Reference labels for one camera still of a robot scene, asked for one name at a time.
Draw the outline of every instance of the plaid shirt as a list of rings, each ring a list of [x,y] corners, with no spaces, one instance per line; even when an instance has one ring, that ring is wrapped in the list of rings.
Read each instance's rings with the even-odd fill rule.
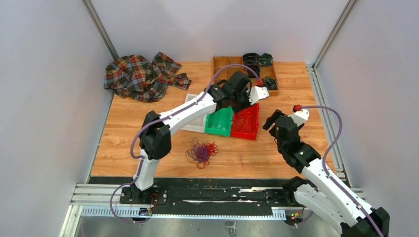
[[[168,85],[187,90],[191,81],[186,73],[175,75],[181,65],[162,52],[150,63],[143,56],[130,55],[106,67],[105,89],[126,98],[155,102],[163,98]]]

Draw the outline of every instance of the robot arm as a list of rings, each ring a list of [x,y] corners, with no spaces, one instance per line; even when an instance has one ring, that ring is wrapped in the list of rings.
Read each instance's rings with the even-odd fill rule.
[[[270,129],[270,134],[277,139],[278,152],[288,165],[295,168],[310,180],[321,193],[303,179],[294,177],[283,186],[284,196],[289,204],[301,204],[327,221],[343,237],[375,237],[378,234],[370,226],[363,207],[388,236],[389,216],[383,209],[377,210],[352,192],[330,168],[323,166],[320,154],[310,145],[301,142],[298,131],[308,120],[309,111],[302,109],[287,116],[277,110],[269,117],[263,129]],[[348,195],[353,196],[360,205],[356,205]]]
[[[135,186],[140,191],[153,186],[154,174],[160,159],[170,152],[170,138],[180,128],[221,108],[232,106],[234,112],[238,112],[269,97],[266,87],[254,86],[248,89],[251,81],[241,72],[234,73],[229,80],[221,83],[213,84],[208,93],[201,92],[195,99],[173,110],[159,115],[154,111],[147,114],[143,126],[159,118],[168,117],[168,119],[148,127],[139,136],[141,155],[144,156],[144,160],[138,166],[140,175],[137,179],[134,176],[134,180],[136,180]]]

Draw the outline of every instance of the red cable connector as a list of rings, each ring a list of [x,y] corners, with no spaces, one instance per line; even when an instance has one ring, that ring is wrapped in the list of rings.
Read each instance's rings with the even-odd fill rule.
[[[294,105],[293,112],[301,111],[302,105]]]

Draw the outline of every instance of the pile of rubber bands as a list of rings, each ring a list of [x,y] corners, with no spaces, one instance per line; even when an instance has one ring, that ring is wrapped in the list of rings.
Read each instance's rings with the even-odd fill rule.
[[[205,168],[210,164],[210,157],[218,153],[218,146],[215,142],[198,143],[198,139],[192,139],[191,149],[186,151],[186,159],[197,165],[198,169]]]
[[[254,115],[249,110],[240,111],[234,118],[233,131],[243,132],[246,125],[251,123],[253,116]]]

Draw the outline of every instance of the wooden tabletop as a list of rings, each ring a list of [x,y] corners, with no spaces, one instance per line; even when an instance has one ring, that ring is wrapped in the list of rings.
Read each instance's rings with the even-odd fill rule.
[[[180,62],[179,73],[187,73],[192,83],[187,91],[169,86],[162,100],[154,103],[114,96],[103,131],[91,175],[132,176],[138,160],[131,158],[129,148],[134,135],[141,128],[145,115],[171,110],[184,103],[187,93],[199,94],[211,79],[211,62]],[[289,167],[278,153],[273,137],[262,129],[266,119],[279,109],[291,114],[293,105],[314,105],[313,90],[304,63],[274,63],[280,93],[260,101],[259,130],[256,141],[222,137],[190,131],[178,131],[172,136],[171,152],[157,168],[161,177],[218,177],[218,178],[292,178],[298,173]],[[302,141],[313,146],[320,154],[327,148],[327,141],[317,110],[310,111],[310,118],[300,131]],[[210,164],[198,169],[187,161],[185,153],[191,141],[207,140],[218,145],[219,153],[210,157]],[[333,161],[328,165],[334,170]]]

